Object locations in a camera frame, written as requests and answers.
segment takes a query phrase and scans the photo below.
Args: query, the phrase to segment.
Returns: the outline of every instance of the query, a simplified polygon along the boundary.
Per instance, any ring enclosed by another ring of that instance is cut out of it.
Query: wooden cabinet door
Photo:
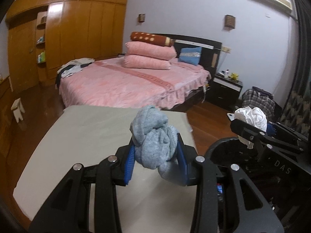
[[[35,22],[9,29],[8,59],[13,90],[21,92],[39,83],[35,57]]]

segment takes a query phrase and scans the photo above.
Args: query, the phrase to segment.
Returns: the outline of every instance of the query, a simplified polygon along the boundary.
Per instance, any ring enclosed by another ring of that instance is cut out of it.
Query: wooden wardrobe
[[[38,83],[53,84],[57,70],[73,59],[116,57],[122,52],[126,2],[14,1],[6,18],[13,89],[20,92]],[[37,44],[42,36],[44,43]],[[41,52],[45,52],[45,62],[38,63]]]

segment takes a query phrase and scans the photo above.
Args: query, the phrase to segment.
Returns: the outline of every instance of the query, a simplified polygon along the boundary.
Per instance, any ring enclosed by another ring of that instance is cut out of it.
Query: nightstand
[[[210,89],[206,92],[206,100],[223,109],[233,111],[243,88],[242,81],[232,81],[225,79],[219,74],[215,74],[210,82]]]

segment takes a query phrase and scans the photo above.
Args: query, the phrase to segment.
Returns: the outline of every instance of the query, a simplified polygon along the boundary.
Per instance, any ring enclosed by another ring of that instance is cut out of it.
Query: shelf item
[[[38,64],[41,64],[41,63],[44,63],[44,62],[45,62],[45,51],[43,51],[42,53],[40,53],[38,55],[38,60],[37,60]]]
[[[45,42],[45,36],[44,35],[37,40],[37,44],[41,44],[43,42]]]

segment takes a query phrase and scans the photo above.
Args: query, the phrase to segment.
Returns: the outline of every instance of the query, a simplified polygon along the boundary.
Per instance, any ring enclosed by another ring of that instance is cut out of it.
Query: pink pillow
[[[156,46],[140,41],[131,41],[125,44],[128,49],[127,54],[142,55],[161,60],[170,60],[176,58],[177,53],[173,46]]]
[[[167,60],[159,60],[139,55],[125,55],[123,67],[169,70],[171,64]]]

